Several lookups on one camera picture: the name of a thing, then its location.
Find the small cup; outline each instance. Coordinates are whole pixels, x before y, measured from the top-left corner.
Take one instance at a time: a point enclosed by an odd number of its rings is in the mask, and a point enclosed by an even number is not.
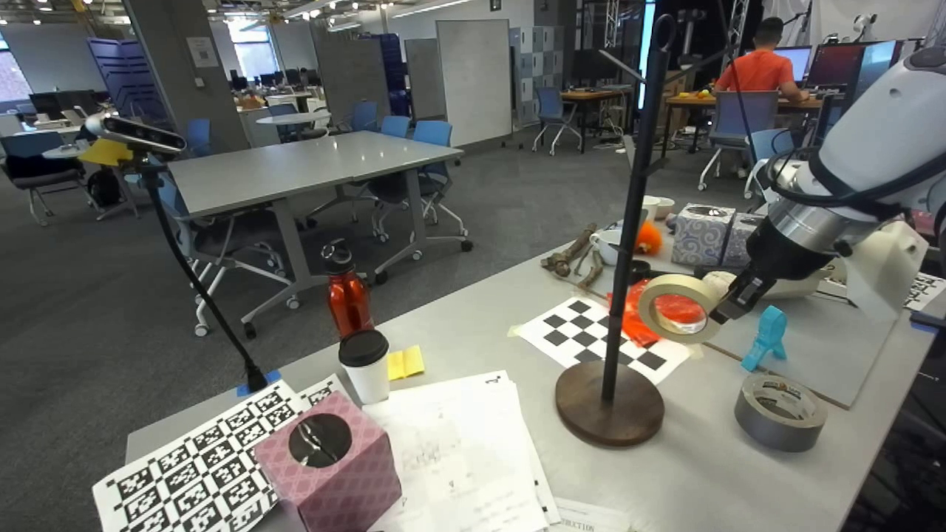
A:
[[[361,399],[361,405],[383,401],[386,385],[386,337],[377,330],[358,330],[342,340],[340,364]]]

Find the round base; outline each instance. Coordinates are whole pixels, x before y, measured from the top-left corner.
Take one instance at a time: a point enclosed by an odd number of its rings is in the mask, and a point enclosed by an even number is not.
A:
[[[603,361],[577,364],[555,385],[562,422],[597,447],[634,447],[651,439],[662,422],[662,395],[640,376],[617,367],[615,401],[600,399]]]

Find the roll of tape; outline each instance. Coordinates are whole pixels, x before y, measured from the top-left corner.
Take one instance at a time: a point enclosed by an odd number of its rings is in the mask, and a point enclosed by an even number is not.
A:
[[[741,382],[736,420],[763,447],[803,451],[819,439],[828,411],[806,386],[754,371]]]
[[[657,311],[658,296],[682,296],[682,299],[693,302],[705,320],[693,321],[693,324],[673,321]],[[714,284],[685,278],[685,275],[658,275],[645,287],[640,302],[639,302],[639,314],[648,321],[648,327],[665,340],[705,343],[719,330],[719,321],[708,320],[708,311],[714,308],[719,299],[720,299],[720,290]]]

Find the window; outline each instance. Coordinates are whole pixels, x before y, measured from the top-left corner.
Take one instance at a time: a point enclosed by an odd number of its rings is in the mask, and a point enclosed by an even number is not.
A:
[[[30,99],[30,83],[0,39],[0,99]]]
[[[229,39],[241,77],[259,77],[277,71],[268,29],[259,21],[229,21]]]

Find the sticky note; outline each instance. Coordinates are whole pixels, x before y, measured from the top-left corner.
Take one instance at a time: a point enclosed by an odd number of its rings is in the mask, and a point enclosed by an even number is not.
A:
[[[420,346],[408,346],[402,352],[386,354],[386,382],[402,382],[411,376],[421,376],[421,352]]]

